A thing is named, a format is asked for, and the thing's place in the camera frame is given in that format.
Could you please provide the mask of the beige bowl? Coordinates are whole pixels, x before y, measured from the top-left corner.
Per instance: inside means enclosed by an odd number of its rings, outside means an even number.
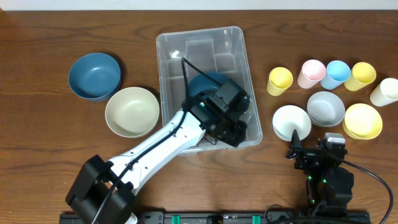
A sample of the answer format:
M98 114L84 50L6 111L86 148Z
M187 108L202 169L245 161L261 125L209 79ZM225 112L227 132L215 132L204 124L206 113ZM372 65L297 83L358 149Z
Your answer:
M155 128L159 115L159 102L155 95L137 86L115 93L105 109L108 128L124 138L145 136Z

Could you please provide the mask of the dark blue bowl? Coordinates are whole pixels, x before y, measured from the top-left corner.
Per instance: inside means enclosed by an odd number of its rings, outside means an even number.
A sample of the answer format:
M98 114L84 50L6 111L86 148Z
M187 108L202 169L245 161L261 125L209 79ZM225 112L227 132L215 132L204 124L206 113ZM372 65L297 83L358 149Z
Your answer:
M209 77L216 80L218 83L223 85L229 79L224 73L219 72L205 72ZM218 84L211 81L207 77L199 74L195 76L188 84L189 95L194 97L199 93L210 94L217 91L220 88Z
M121 87L122 73L114 57L90 53L79 58L68 74L68 84L77 96L90 101L110 99Z

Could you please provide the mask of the yellow bowl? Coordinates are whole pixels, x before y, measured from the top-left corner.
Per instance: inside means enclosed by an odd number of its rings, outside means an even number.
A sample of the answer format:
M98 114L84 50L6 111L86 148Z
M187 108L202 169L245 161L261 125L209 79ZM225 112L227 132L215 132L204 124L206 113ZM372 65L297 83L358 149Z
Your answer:
M342 126L351 138L370 140L380 135L383 122L381 115L372 106L356 103L346 110Z

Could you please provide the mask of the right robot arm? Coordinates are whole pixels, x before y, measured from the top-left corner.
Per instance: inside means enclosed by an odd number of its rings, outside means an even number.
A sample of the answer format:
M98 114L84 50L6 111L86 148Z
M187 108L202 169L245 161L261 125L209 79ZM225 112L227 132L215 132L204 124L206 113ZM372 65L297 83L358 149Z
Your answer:
M315 217L347 217L347 204L353 198L354 174L340 166L345 158L342 134L326 133L316 149L301 145L298 131L292 139L286 158L295 159L294 168L303 170L306 181L308 214Z

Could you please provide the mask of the white bowl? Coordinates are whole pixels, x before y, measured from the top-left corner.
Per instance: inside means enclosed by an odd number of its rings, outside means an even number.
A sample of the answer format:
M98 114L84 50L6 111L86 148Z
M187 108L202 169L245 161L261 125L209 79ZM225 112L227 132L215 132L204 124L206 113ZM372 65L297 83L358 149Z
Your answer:
M297 130L299 139L303 140L310 134L312 122L307 112L300 107L286 105L274 113L272 127L283 141L291 141L294 130Z

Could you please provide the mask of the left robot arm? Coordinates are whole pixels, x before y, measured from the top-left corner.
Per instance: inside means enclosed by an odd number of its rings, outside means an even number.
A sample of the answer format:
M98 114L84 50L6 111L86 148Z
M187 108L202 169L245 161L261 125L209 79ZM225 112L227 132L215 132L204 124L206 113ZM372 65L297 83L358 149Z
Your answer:
M95 155L80 169L66 203L83 223L137 223L134 201L143 185L181 151L205 135L238 147L247 124L240 119L251 98L232 80L215 90L186 94L182 109L151 137L104 161Z

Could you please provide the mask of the clear plastic storage container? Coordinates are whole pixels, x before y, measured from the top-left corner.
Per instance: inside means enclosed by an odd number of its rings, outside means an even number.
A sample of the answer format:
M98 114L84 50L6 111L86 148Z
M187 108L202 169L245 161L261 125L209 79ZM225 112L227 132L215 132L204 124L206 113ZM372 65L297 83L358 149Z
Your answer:
M251 99L249 109L241 117L248 128L239 148L260 144L262 128L240 27L163 33L157 37L156 46L163 124L181 109L185 80L192 80L200 71L224 73L245 89Z

